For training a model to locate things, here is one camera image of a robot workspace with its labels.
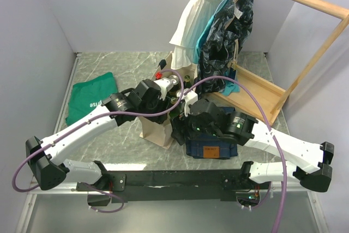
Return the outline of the beige canvas tote bag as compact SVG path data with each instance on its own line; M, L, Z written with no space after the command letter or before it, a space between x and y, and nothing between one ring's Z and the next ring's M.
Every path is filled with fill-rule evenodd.
M182 67L177 71L179 72L181 77L190 75L191 83L193 83L194 79L197 77L196 64L191 64L187 67ZM144 117L139 117L139 120L142 124L142 133L140 134L140 137L166 150L170 148L173 142L173 138L171 137L172 126L170 123L169 116L167 117L167 120L162 124L151 122L150 120Z

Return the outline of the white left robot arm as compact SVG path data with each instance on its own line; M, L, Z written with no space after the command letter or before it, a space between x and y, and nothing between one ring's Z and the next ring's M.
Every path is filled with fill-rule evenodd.
M37 152L28 164L40 189L49 190L62 182L84 182L96 190L105 189L109 177L101 162L77 162L69 155L102 133L133 121L135 116L130 112L150 114L151 121L163 122L167 116L157 113L168 107L167 95L172 87L167 78L142 80L136 88L112 93L92 112L57 134L28 139L27 154Z

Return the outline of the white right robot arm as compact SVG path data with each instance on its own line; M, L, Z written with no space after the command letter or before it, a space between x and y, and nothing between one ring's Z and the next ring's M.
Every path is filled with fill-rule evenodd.
M218 107L207 99L185 106L181 101L169 113L171 136L184 144L200 135L229 145L255 148L282 160L275 163L244 162L240 185L252 188L269 181L298 182L303 188L324 193L332 181L334 145L306 142L275 129L245 113Z

